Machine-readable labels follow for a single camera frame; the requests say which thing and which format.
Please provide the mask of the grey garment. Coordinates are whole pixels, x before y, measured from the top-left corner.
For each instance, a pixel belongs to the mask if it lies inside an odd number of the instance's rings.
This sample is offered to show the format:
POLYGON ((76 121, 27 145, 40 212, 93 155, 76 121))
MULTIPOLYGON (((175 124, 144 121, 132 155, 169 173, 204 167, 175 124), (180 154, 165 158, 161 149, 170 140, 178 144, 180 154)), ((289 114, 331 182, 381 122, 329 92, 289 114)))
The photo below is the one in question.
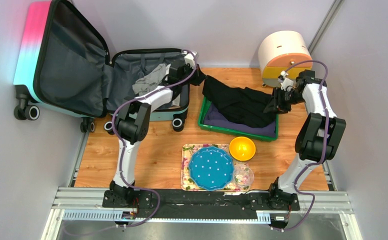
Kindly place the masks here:
POLYGON ((167 77, 169 68, 169 64, 161 63, 152 72, 136 80, 132 85, 134 94, 136 96, 143 96, 153 91, 167 77))

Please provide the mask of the black garment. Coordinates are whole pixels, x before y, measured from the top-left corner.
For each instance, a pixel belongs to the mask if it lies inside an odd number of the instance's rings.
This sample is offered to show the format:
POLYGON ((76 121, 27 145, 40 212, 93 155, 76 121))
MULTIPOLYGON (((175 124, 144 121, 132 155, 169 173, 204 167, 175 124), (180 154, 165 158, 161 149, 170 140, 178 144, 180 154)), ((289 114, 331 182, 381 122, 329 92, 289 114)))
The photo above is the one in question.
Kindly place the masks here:
POLYGON ((204 81, 202 94, 227 120, 251 128, 264 128, 276 120, 264 113, 271 95, 249 87, 230 87, 212 76, 204 81))

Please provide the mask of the green plastic tray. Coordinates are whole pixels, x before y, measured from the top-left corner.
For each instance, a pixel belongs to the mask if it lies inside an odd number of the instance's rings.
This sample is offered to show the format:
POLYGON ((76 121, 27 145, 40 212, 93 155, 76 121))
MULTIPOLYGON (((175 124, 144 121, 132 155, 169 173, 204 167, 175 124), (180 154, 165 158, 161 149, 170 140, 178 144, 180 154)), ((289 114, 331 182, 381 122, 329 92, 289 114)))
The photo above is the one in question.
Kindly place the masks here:
POLYGON ((266 127, 250 127, 245 124, 231 122, 207 98, 203 99, 197 124, 202 130, 237 137, 248 137, 262 142, 275 141, 279 135, 278 118, 266 127))

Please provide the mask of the navy blue garment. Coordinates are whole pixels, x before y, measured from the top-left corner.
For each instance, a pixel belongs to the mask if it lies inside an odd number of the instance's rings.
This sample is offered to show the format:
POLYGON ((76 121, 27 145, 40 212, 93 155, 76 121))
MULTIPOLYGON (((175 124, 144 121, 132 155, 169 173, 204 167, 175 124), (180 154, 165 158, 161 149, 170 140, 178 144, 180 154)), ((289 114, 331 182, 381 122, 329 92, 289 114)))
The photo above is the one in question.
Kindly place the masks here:
POLYGON ((234 130, 245 134, 260 135, 266 137, 275 137, 277 127, 277 123, 275 120, 265 127, 250 127, 245 124, 231 122, 226 119, 213 104, 211 104, 209 109, 207 110, 203 119, 203 124, 213 127, 234 130))

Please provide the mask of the round pastel mini drawer cabinet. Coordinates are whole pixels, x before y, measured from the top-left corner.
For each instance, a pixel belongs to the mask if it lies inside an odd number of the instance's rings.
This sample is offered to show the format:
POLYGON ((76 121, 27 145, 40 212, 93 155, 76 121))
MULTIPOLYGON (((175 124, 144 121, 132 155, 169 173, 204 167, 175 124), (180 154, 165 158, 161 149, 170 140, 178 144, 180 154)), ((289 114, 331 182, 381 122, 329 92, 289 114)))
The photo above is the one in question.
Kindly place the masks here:
POLYGON ((257 51, 263 87, 279 87, 278 76, 282 71, 296 77, 304 70, 310 70, 313 63, 303 36, 293 30, 281 30, 268 35, 257 51), (302 61, 310 62, 295 65, 302 61))

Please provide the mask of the pink and teal kids suitcase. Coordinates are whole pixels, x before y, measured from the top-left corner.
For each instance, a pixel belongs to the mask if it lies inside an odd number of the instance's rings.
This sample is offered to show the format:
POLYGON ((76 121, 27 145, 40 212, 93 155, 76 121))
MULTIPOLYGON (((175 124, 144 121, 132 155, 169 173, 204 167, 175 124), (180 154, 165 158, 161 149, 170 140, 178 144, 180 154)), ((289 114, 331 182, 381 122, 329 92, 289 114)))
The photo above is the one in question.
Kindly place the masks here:
POLYGON ((35 121, 40 106, 82 118, 80 130, 138 95, 132 86, 159 64, 184 61, 178 48, 133 49, 110 56, 103 36, 67 0, 30 4, 13 85, 17 120, 35 121))

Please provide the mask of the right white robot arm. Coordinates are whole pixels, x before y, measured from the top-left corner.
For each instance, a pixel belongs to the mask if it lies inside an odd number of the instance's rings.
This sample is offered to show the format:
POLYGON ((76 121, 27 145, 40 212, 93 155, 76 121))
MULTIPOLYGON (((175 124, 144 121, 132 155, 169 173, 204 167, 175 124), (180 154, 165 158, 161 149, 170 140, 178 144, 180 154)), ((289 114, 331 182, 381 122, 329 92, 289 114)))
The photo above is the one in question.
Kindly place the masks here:
POLYGON ((307 176, 334 158, 347 126, 331 108, 326 81, 316 78, 314 71, 304 70, 295 80, 282 71, 278 80, 280 86, 273 89, 264 113, 286 114, 292 105, 303 103, 307 118, 295 141, 294 160, 269 187, 266 203, 275 210, 291 206, 307 176))

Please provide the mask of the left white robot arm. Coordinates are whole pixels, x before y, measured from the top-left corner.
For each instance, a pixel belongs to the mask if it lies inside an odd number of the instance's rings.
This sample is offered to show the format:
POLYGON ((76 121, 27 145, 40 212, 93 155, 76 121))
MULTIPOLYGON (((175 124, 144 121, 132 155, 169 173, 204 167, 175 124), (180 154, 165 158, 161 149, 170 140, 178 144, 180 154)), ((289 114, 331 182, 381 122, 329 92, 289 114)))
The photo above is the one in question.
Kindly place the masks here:
POLYGON ((124 208, 134 203, 137 191, 158 194, 156 190, 135 186, 137 154, 148 133, 151 113, 170 103, 183 86, 199 85, 204 80, 204 74, 196 62, 181 61, 176 65, 176 70, 170 69, 161 79, 165 78, 171 81, 164 81, 146 94, 123 103, 109 122, 110 134, 118 138, 119 154, 115 175, 104 198, 124 208))

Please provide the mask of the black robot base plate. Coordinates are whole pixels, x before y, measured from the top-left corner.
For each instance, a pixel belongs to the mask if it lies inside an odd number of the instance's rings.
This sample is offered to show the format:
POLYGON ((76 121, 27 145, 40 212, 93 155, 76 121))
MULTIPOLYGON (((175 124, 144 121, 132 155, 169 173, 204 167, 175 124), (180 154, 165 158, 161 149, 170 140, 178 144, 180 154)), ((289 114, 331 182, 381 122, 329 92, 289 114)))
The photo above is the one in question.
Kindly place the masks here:
POLYGON ((176 189, 106 190, 102 207, 134 210, 136 220, 255 220, 260 211, 288 214, 300 210, 296 194, 248 191, 231 195, 218 191, 176 189))

